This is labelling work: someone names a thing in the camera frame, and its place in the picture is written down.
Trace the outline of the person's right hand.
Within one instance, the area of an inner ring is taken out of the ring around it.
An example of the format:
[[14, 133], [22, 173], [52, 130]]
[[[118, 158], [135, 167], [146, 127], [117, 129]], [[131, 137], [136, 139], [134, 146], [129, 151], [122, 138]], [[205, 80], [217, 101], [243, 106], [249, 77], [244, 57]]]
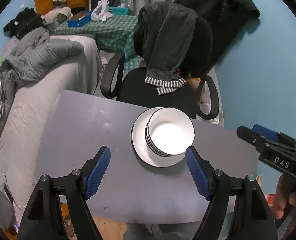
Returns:
[[286, 195], [283, 192], [284, 187], [284, 175], [282, 174], [279, 178], [277, 187], [276, 187], [276, 193], [274, 202], [271, 209], [271, 213], [274, 217], [274, 219], [279, 220], [284, 215], [284, 210], [287, 206], [287, 204], [290, 204], [294, 207], [296, 207], [296, 191], [292, 192], [289, 197], [286, 197]]

